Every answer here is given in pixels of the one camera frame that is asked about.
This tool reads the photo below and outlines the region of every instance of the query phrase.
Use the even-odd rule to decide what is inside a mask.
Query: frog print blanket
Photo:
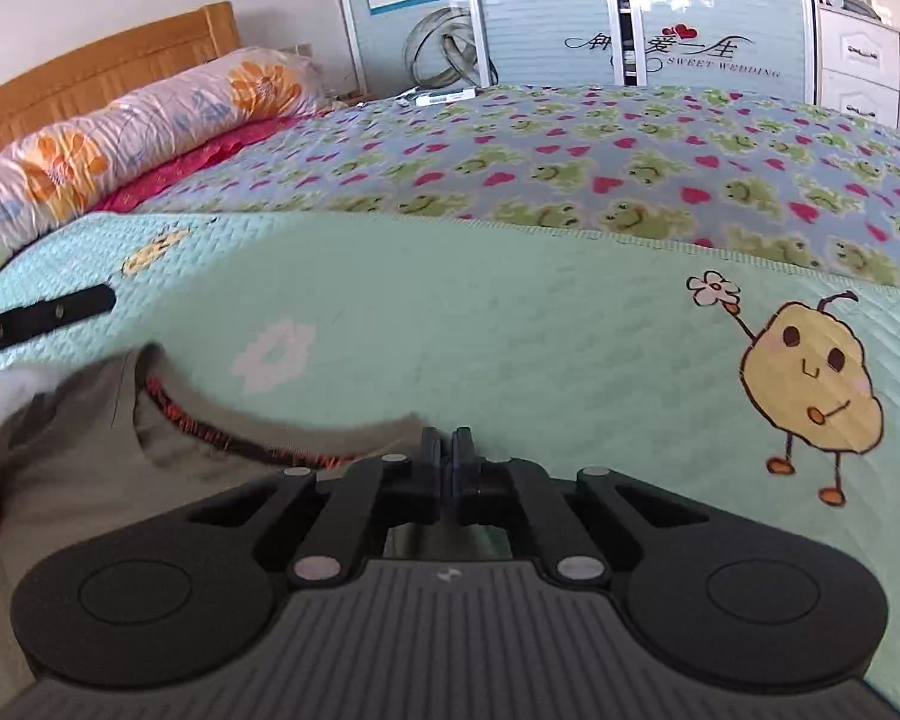
[[[285,210],[602,230],[900,287],[900,131],[751,93],[498,86],[305,119],[137,212]]]

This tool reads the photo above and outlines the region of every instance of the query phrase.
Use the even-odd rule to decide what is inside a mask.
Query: cartoon potato character
[[[740,381],[756,410],[787,434],[783,457],[767,470],[793,475],[794,436],[821,452],[832,452],[832,487],[818,497],[828,506],[847,502],[840,476],[841,456],[863,455],[883,439],[883,407],[874,396],[864,347],[845,322],[824,309],[834,300],[858,300],[849,290],[823,298],[817,307],[784,303],[759,333],[740,317],[740,290],[717,271],[687,279],[698,306],[720,303],[751,344],[740,361]]]

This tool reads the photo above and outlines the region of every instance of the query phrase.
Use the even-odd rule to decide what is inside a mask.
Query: gray ribbed panel
[[[248,654],[137,694],[45,680],[0,720],[890,720],[862,683],[796,697],[697,685],[640,649],[612,605],[528,562],[375,560],[293,597]]]

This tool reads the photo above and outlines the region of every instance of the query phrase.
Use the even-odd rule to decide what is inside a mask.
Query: drawer
[[[900,88],[900,33],[830,10],[820,12],[823,69]]]
[[[863,79],[824,70],[821,76],[820,105],[841,113],[862,116],[887,127],[897,127],[900,93]]]

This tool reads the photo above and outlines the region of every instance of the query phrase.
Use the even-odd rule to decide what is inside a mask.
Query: wooden headboard
[[[239,47],[232,6],[216,2],[52,59],[0,87],[0,149]]]

